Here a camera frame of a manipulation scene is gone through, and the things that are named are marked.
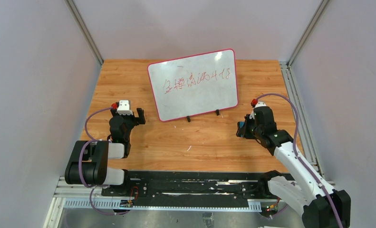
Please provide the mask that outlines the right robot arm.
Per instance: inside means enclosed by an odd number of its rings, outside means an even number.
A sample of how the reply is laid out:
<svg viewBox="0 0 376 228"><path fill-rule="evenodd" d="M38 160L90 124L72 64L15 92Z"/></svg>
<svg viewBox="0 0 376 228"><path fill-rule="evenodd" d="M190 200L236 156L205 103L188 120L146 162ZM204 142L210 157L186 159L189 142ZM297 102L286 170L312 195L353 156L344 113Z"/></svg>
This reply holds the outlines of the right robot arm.
<svg viewBox="0 0 376 228"><path fill-rule="evenodd" d="M277 129L273 111L264 103L237 123L236 135L256 140L278 159L296 182L293 185L277 171L262 178L265 194L277 196L294 209L306 228L348 228L351 198L345 190L328 183L298 151L294 139L285 130Z"/></svg>

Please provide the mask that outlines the blue black foam eraser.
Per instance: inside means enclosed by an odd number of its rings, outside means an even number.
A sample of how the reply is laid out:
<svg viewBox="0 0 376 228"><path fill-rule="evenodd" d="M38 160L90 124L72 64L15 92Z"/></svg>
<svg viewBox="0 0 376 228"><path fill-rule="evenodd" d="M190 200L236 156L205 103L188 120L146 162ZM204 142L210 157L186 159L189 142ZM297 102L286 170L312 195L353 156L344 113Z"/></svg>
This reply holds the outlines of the blue black foam eraser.
<svg viewBox="0 0 376 228"><path fill-rule="evenodd" d="M246 131L246 122L245 121L242 121L243 122L243 127L242 127L242 130L241 130L241 132L242 132L242 134L243 134L243 138L245 137L245 131Z"/></svg>

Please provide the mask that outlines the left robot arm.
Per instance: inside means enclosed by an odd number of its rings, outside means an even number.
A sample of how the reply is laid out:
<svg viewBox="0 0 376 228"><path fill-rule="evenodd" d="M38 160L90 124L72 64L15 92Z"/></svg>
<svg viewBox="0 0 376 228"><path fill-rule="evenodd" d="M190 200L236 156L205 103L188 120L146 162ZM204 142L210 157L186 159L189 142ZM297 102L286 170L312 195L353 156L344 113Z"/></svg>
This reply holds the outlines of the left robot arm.
<svg viewBox="0 0 376 228"><path fill-rule="evenodd" d="M89 119L104 111L110 111L110 135L107 140L93 138L88 130ZM81 184L87 188L94 186L122 186L128 182L128 171L108 166L108 161L125 159L130 153L130 135L134 127L145 124L142 108L136 109L138 116L131 110L108 107L93 112L85 121L85 131L89 141L76 141L65 169L67 184Z"/></svg>

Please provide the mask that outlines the pink framed whiteboard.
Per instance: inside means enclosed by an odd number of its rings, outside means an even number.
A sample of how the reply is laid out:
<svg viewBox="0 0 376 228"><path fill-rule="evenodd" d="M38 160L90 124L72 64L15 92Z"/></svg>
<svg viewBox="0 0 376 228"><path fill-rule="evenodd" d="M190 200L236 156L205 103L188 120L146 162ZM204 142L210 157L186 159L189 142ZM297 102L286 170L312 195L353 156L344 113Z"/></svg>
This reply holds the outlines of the pink framed whiteboard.
<svg viewBox="0 0 376 228"><path fill-rule="evenodd" d="M233 49L151 63L147 71L162 122L228 109L239 103Z"/></svg>

